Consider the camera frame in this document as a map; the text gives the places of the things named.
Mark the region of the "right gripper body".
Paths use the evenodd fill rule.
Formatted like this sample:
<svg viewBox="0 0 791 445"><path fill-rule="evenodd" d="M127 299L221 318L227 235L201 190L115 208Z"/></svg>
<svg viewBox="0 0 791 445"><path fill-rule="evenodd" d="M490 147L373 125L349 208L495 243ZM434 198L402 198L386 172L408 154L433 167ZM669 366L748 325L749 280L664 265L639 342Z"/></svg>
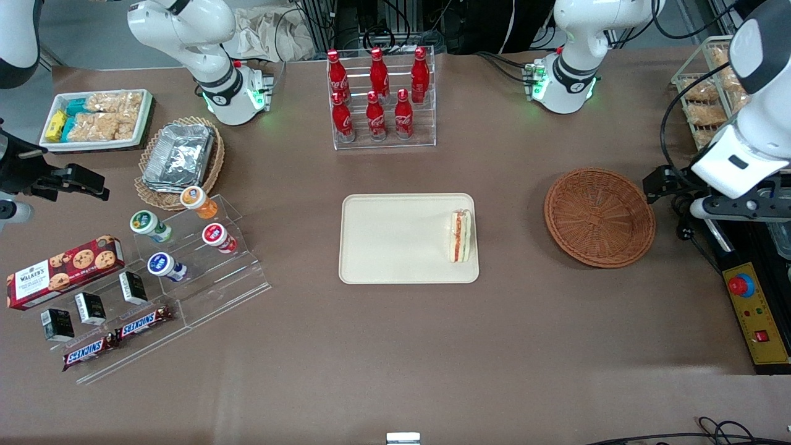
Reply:
<svg viewBox="0 0 791 445"><path fill-rule="evenodd" d="M32 205L18 203L16 196L34 195L56 202L51 185L53 166L43 157L43 149L1 130L1 225L28 222L34 214Z"/></svg>

